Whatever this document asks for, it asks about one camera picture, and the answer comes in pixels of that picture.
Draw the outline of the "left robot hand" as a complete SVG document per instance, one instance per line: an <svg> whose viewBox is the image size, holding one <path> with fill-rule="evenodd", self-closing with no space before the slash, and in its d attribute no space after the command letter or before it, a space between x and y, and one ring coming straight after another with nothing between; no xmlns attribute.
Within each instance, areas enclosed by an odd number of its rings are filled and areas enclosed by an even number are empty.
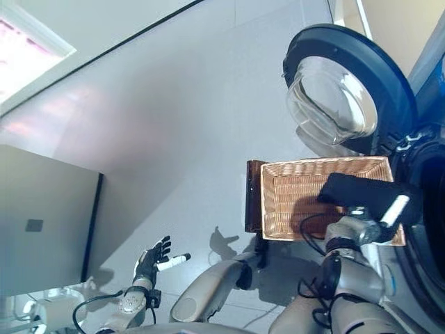
<svg viewBox="0 0 445 334"><path fill-rule="evenodd" d="M190 253L168 257L170 247L171 240L168 235L158 240L151 248L145 249L135 263L133 281L146 279L155 286L158 272L171 269L191 259Z"/></svg>

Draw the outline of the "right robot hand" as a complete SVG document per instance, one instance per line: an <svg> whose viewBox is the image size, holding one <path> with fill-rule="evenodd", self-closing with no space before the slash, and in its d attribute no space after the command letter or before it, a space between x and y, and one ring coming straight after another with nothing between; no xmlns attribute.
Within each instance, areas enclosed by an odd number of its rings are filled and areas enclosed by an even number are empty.
<svg viewBox="0 0 445 334"><path fill-rule="evenodd" d="M374 221L366 224L366 229L360 235L360 242L362 244L375 242L380 238L384 228L392 229L409 201L410 197L407 195L397 196L378 223Z"/></svg>

